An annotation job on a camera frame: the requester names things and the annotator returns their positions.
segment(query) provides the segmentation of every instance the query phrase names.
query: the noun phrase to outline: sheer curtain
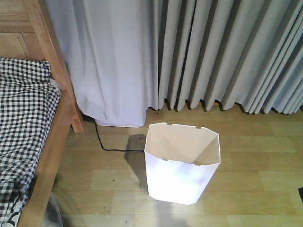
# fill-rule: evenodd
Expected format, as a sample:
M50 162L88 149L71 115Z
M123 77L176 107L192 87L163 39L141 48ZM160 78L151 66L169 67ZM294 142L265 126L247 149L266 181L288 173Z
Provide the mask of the sheer curtain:
M290 114L303 103L302 0L47 0L80 109L142 126L181 110L240 103Z
M157 108L150 4L47 0L81 111L100 125L139 127Z

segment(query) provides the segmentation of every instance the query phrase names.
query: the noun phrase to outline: wooden bed frame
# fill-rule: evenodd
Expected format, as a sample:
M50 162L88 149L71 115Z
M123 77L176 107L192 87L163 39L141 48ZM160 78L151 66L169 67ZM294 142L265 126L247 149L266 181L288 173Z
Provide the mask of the wooden bed frame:
M43 0L0 0L0 56L49 61L52 77L62 91L31 185L30 198L18 222L18 227L40 227L70 126L75 132L84 132L82 114Z

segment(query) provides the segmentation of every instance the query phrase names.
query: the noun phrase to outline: bed post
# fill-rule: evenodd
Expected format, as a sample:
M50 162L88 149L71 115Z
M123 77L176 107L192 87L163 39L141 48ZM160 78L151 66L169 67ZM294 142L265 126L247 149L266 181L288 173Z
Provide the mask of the bed post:
M22 0L27 15L34 28L35 35L40 43L45 59L50 62L52 76L57 81L60 89L67 91L73 105L73 119L71 122L75 132L84 132L82 113L76 103L71 78L67 71L63 54L61 52L51 18L44 0Z

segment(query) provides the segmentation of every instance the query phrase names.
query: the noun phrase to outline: black and white gingham fabric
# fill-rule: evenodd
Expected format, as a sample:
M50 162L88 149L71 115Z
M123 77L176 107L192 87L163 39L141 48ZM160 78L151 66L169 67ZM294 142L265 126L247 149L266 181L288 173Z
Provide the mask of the black and white gingham fabric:
M60 101L47 61L0 58L0 226L16 226Z

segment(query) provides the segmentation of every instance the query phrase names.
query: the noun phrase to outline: trash can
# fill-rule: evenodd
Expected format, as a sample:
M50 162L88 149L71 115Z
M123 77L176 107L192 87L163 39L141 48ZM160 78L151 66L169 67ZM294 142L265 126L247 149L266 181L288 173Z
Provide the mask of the trash can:
M144 152L148 194L186 205L197 202L221 161L218 133L179 124L151 124Z

